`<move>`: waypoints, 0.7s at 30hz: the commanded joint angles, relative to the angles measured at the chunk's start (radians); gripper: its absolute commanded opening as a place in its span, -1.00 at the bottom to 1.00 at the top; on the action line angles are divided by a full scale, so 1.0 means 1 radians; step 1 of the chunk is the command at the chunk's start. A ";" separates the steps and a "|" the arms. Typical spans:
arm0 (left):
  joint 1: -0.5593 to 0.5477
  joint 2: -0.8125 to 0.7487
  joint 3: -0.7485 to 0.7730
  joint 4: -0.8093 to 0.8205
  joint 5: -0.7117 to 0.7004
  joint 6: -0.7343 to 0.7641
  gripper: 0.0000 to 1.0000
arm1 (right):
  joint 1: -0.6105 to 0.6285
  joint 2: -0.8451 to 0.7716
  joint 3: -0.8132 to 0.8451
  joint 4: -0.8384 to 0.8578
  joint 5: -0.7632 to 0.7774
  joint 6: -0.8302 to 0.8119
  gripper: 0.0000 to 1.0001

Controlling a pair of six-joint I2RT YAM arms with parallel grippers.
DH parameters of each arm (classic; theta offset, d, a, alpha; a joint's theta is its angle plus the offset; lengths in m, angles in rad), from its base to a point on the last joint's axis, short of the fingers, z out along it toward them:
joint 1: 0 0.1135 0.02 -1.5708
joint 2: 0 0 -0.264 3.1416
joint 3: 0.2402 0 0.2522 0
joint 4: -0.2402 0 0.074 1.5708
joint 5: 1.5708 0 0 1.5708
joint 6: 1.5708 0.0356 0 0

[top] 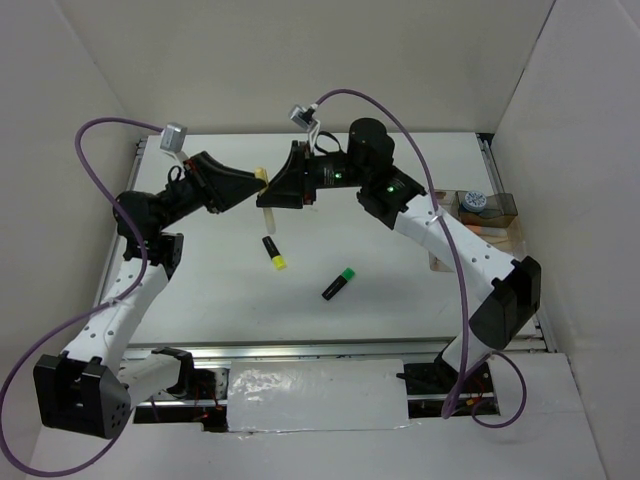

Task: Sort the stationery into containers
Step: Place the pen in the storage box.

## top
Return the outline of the pale yellow highlighter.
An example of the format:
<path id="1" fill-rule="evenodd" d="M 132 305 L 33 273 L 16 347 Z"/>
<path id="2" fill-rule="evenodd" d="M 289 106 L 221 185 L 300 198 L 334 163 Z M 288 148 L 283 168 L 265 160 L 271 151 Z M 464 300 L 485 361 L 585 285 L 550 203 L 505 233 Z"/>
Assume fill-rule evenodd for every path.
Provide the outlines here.
<path id="1" fill-rule="evenodd" d="M 264 168 L 259 167 L 254 170 L 254 176 L 258 179 L 261 179 L 265 182 L 265 185 L 269 185 L 269 179 L 267 172 Z M 264 207 L 262 209 L 266 231 L 268 235 L 274 235 L 276 233 L 276 222 L 273 214 L 273 210 L 271 208 Z"/>

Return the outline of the black yellow-capped highlighter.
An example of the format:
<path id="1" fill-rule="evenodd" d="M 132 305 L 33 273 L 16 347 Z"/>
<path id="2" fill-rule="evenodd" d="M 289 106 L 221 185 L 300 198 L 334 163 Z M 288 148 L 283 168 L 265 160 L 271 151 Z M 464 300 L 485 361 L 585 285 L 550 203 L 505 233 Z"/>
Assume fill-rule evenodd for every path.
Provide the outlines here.
<path id="1" fill-rule="evenodd" d="M 270 257 L 275 269 L 281 271 L 287 267 L 286 261 L 282 257 L 279 249 L 277 248 L 274 240 L 271 236 L 265 236 L 262 238 L 262 243 Z"/>

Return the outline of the black green-capped highlighter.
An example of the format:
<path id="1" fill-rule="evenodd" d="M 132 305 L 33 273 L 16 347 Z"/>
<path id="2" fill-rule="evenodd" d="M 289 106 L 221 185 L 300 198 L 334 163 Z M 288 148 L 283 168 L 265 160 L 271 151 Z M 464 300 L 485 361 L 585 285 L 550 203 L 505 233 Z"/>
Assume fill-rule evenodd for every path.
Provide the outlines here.
<path id="1" fill-rule="evenodd" d="M 344 288 L 355 276 L 355 271 L 347 267 L 345 268 L 332 283 L 322 292 L 321 296 L 324 300 L 330 301 L 342 288 Z"/>

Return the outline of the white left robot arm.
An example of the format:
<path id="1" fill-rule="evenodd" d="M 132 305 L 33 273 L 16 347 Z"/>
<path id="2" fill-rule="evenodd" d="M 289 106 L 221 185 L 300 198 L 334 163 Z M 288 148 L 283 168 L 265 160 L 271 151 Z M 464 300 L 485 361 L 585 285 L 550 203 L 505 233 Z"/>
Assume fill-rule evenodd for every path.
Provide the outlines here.
<path id="1" fill-rule="evenodd" d="M 190 353 L 159 347 L 131 367 L 122 366 L 123 355 L 180 264 L 184 237 L 168 227 L 201 208 L 225 212 L 265 186 L 254 173 L 201 152 L 172 167 L 162 191 L 117 196 L 113 214 L 126 248 L 105 306 L 60 354 L 42 356 L 33 369 L 44 426 L 113 439 L 131 411 L 154 394 L 193 394 L 198 376 Z"/>

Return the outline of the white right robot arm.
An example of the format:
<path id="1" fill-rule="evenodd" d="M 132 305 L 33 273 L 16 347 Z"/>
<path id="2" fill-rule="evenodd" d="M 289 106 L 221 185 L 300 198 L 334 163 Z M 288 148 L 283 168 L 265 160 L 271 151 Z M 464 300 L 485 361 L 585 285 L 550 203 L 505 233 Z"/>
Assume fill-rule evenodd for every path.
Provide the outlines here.
<path id="1" fill-rule="evenodd" d="M 315 155 L 310 146 L 295 142 L 257 204 L 301 209 L 313 204 L 321 189 L 354 187 L 367 213 L 456 270 L 465 290 L 480 302 L 475 310 L 463 308 L 461 333 L 437 357 L 438 384 L 457 392 L 469 383 L 470 368 L 503 350 L 538 311 L 541 266 L 530 256 L 518 260 L 473 233 L 394 166 L 394 150 L 384 125 L 371 118 L 351 124 L 343 152 Z"/>

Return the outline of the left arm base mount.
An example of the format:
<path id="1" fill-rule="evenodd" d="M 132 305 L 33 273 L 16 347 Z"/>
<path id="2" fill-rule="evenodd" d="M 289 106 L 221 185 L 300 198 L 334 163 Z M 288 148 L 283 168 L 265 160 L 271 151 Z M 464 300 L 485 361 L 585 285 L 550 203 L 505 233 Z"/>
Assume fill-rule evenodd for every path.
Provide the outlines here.
<path id="1" fill-rule="evenodd" d="M 227 432 L 229 376 L 228 367 L 194 365 L 186 380 L 160 390 L 137 406 L 133 423 L 194 424 L 205 432 Z"/>

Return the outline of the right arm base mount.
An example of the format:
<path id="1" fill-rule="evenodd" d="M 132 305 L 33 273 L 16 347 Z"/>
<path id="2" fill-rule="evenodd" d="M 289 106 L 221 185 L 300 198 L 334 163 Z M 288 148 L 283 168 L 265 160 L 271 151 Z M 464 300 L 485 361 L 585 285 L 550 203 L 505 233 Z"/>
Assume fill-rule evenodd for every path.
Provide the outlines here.
<path id="1" fill-rule="evenodd" d="M 433 353 L 410 352 L 401 356 L 403 366 L 396 373 L 406 389 L 410 419 L 441 416 L 447 395 L 456 383 L 456 374 L 448 366 L 437 363 Z M 499 408 L 495 388 L 487 364 L 483 364 L 466 380 L 454 404 L 453 417 L 469 416 L 478 407 L 481 415 L 497 415 Z"/>

